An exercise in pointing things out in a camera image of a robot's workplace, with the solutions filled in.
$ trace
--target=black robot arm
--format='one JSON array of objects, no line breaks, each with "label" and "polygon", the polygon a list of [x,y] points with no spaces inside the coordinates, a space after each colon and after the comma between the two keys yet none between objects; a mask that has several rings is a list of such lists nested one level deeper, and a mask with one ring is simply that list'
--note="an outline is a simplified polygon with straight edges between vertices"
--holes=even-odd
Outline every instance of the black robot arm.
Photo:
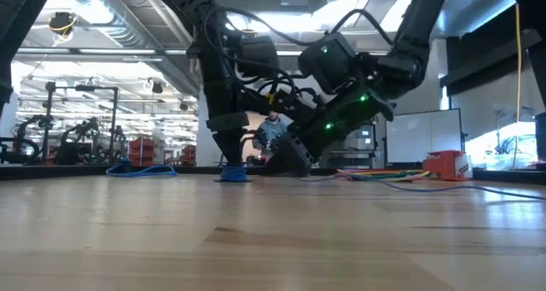
[{"label": "black robot arm", "polygon": [[[34,115],[27,121],[24,121],[22,124],[19,125],[19,128],[17,129],[17,140],[23,140],[26,136],[26,128],[30,124],[38,124],[39,128],[45,128],[48,129],[52,128],[53,125],[53,117],[51,116],[45,116],[45,115]],[[22,143],[15,143],[15,152],[17,154],[22,154]]]},{"label": "black robot arm", "polygon": [[[242,32],[226,27],[229,24],[226,12],[251,14],[221,8],[213,0],[162,1],[188,29],[195,27],[197,31],[188,53],[200,60],[209,109],[207,126],[215,132],[214,139],[228,163],[241,161],[239,143],[243,126],[248,125],[245,111],[267,113],[272,109],[293,120],[279,142],[278,151],[265,167],[272,174],[287,171],[305,174],[330,143],[345,138],[366,120],[378,113],[392,120],[393,105],[389,100],[413,90],[425,77],[430,34],[444,3],[444,0],[412,0],[391,51],[382,57],[355,53],[337,32],[343,21],[314,43],[303,43],[273,30],[293,43],[307,46],[298,61],[300,78],[312,76],[325,93],[337,95],[324,104],[315,94],[316,106],[312,108],[302,100],[293,77],[278,69],[270,38],[245,38]],[[367,13],[354,10],[349,14]],[[264,96],[245,88],[246,81],[235,75],[235,64],[245,78],[270,80],[269,92]],[[288,84],[291,90],[278,89],[279,84]]]}]

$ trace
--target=wooden floor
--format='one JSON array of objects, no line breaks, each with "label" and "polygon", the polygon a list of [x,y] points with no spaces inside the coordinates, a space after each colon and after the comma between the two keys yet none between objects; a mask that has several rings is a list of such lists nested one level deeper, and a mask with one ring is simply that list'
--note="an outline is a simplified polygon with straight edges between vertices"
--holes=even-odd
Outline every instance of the wooden floor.
[{"label": "wooden floor", "polygon": [[213,179],[0,182],[0,290],[546,290],[545,202]]}]

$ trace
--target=wire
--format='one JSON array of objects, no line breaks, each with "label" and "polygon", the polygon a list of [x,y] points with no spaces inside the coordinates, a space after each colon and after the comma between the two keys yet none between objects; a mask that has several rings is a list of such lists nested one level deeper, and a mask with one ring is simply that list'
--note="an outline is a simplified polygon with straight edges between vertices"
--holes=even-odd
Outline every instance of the wire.
[{"label": "wire", "polygon": [[480,190],[480,191],[489,192],[489,193],[493,193],[493,194],[513,196],[513,197],[521,197],[521,198],[529,198],[529,199],[535,199],[535,200],[539,200],[539,201],[546,201],[546,197],[542,197],[542,196],[533,196],[533,195],[524,195],[524,194],[503,192],[501,190],[487,189],[486,187],[481,187],[481,186],[477,186],[477,185],[459,185],[459,186],[454,186],[454,187],[450,187],[450,188],[443,188],[443,189],[408,189],[408,188],[401,188],[401,187],[399,187],[397,185],[394,185],[394,184],[388,183],[388,182],[384,182],[384,181],[381,181],[381,180],[376,180],[376,181],[378,183],[383,183],[386,186],[389,186],[389,187],[391,187],[393,189],[400,189],[402,191],[412,192],[412,193],[438,193],[438,192],[447,192],[447,191],[456,190],[456,189],[477,189],[477,190]]},{"label": "wire", "polygon": [[241,80],[241,82],[244,85],[250,85],[250,84],[254,84],[254,83],[258,82],[260,79],[261,79],[261,77],[256,77],[256,78],[249,79],[249,80]]},{"label": "wire", "polygon": [[[68,28],[69,28],[70,26],[72,26],[72,25],[76,22],[76,19],[77,19],[77,18],[78,18],[78,17],[76,17],[76,18],[74,19],[74,21],[73,21],[69,26],[64,26],[63,28],[61,28],[62,30],[64,30],[64,32],[62,33],[61,37],[64,37],[64,36],[65,36],[65,34],[66,34],[67,31],[68,31]],[[52,47],[54,48],[54,47],[58,46],[59,44],[62,44],[62,42],[56,40],[56,41],[53,43],[53,46],[52,46]],[[28,78],[30,78],[30,77],[38,70],[38,68],[40,68],[40,66],[42,66],[42,64],[44,63],[45,59],[48,58],[48,56],[49,56],[49,55],[47,55],[47,54],[44,55],[44,57],[42,58],[42,60],[40,60],[40,62],[32,69],[32,71],[31,71],[30,73],[28,73],[27,76],[24,77],[19,83],[22,83],[22,82],[26,81]]]},{"label": "wire", "polygon": [[49,29],[53,32],[58,32],[58,31],[66,31],[71,28],[75,23],[76,21],[78,20],[78,16],[76,15],[74,17],[74,19],[72,20],[72,22],[70,22],[69,24],[65,25],[65,26],[62,26],[62,27],[52,27],[51,26],[51,18],[48,19],[48,26],[49,26]]},{"label": "wire", "polygon": [[[225,52],[224,52],[224,47],[222,46],[222,34],[221,32],[218,32],[218,42],[220,43],[220,46],[214,44],[211,40],[211,37],[209,35],[209,32],[207,31],[206,29],[206,26],[208,25],[208,21],[210,20],[212,14],[218,12],[219,9],[218,8],[215,8],[213,10],[211,10],[205,17],[205,19],[203,20],[203,32],[205,33],[205,38],[206,38],[206,41],[217,51],[218,55],[221,56],[222,58],[224,59],[227,59],[227,60],[230,60],[230,61],[234,61],[236,63],[240,63],[240,64],[247,64],[247,65],[253,65],[253,66],[257,66],[257,67],[263,67],[263,68],[268,68],[270,69],[271,71],[274,71],[274,72],[277,72],[277,73],[280,73],[283,78],[287,79],[288,80],[288,83],[290,83],[290,86],[291,86],[291,91],[290,91],[290,95],[292,96],[295,96],[296,94],[296,85],[293,81],[293,78],[290,74],[288,74],[286,71],[280,69],[280,68],[277,68],[277,67],[273,67],[271,65],[268,65],[268,64],[264,64],[264,63],[261,63],[261,62],[258,62],[258,61],[247,61],[247,60],[241,60],[241,59],[237,59],[233,56],[230,56],[230,55],[227,55]],[[235,72],[233,71],[233,68],[231,66],[229,66],[229,64],[226,64],[227,66],[227,69],[229,71],[229,74],[232,76],[232,77],[236,77],[235,75]],[[236,78],[235,79],[237,82],[239,82],[241,85],[240,87],[242,89],[245,89],[246,87],[244,86],[244,84],[238,79]]]},{"label": "wire", "polygon": [[247,170],[245,169],[245,166],[242,164],[231,165],[228,163],[224,166],[224,168],[222,168],[219,182],[248,182]]},{"label": "wire", "polygon": [[[118,163],[118,165],[110,167],[106,170],[108,176],[120,177],[120,178],[137,178],[137,177],[158,177],[158,176],[178,176],[178,173],[174,171],[172,166],[159,165],[159,166],[150,166],[139,172],[116,172],[121,166],[126,166],[130,164],[128,161],[123,161]],[[152,172],[160,168],[169,169],[168,172]]]},{"label": "wire", "polygon": [[349,18],[351,18],[351,16],[353,16],[354,14],[361,14],[364,17],[366,17],[366,19],[368,19],[369,23],[371,23],[372,26],[374,26],[374,28],[377,30],[377,32],[379,32],[379,34],[383,37],[383,39],[385,39],[385,41],[388,44],[394,45],[394,42],[392,41],[391,38],[389,38],[389,36],[386,34],[385,30],[383,30],[383,28],[381,27],[381,24],[379,24],[379,22],[377,22],[377,20],[374,18],[374,16],[372,14],[370,14],[366,9],[353,9],[352,11],[347,13],[347,15],[345,15],[343,18],[341,18],[340,22],[338,22],[338,24],[334,26],[334,28],[332,29],[332,32],[337,32],[345,24],[345,22]]},{"label": "wire", "polygon": [[[520,94],[521,94],[521,25],[520,25],[520,6],[519,4],[515,4],[515,41],[518,45],[517,51],[518,51],[518,95],[517,95],[517,102],[515,104],[515,123],[516,125],[520,122]],[[514,162],[512,163],[512,169],[515,169],[515,163],[516,158],[518,155],[518,139],[519,135],[516,132],[515,136],[515,151],[514,151]]]}]

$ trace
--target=ceiling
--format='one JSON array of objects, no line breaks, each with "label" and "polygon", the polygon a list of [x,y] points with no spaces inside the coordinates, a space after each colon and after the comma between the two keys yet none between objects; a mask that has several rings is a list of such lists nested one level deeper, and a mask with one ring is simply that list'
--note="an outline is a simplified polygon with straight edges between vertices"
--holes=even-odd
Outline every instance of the ceiling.
[{"label": "ceiling", "polygon": [[[319,39],[351,9],[367,9],[394,36],[411,0],[308,0],[305,6],[282,6],[283,0],[217,0],[220,5],[247,9],[263,17],[273,27],[302,41]],[[433,32],[434,38],[462,36],[471,32],[514,0],[446,0]],[[57,43],[62,48],[133,48],[187,49],[191,35],[160,0],[49,0],[24,42],[26,47],[51,47],[55,44],[48,20],[56,12],[78,15],[70,40]],[[229,16],[235,26],[271,35],[267,28],[237,15]],[[390,47],[365,19],[353,16],[341,29],[357,51],[386,53]],[[271,35],[280,51],[299,51],[282,38]],[[59,84],[95,84],[117,86],[120,99],[146,102],[121,102],[119,123],[129,133],[150,133],[159,126],[173,137],[195,139],[197,107],[195,97],[200,84],[194,61],[184,55],[145,57],[133,55],[18,55],[14,64],[20,77],[21,103],[19,120],[32,113],[44,113],[42,100],[47,96],[44,84],[48,80]],[[295,57],[283,57],[285,69],[296,69]],[[33,79],[24,79],[32,73]],[[146,82],[163,83],[164,92],[154,95]],[[112,95],[97,91],[96,100],[108,102]],[[55,93],[54,110],[70,127],[89,118],[86,113],[105,113],[96,102],[86,102],[81,94]],[[180,110],[180,102],[191,103],[189,111]]]}]

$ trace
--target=black pillar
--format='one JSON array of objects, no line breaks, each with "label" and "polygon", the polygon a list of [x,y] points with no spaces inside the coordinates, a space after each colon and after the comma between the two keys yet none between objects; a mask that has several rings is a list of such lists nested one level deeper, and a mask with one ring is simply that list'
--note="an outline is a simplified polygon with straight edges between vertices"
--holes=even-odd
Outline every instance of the black pillar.
[{"label": "black pillar", "polygon": [[[546,42],[535,44],[528,51],[538,90],[546,107]],[[546,158],[546,113],[535,115],[535,123],[538,158]]]}]

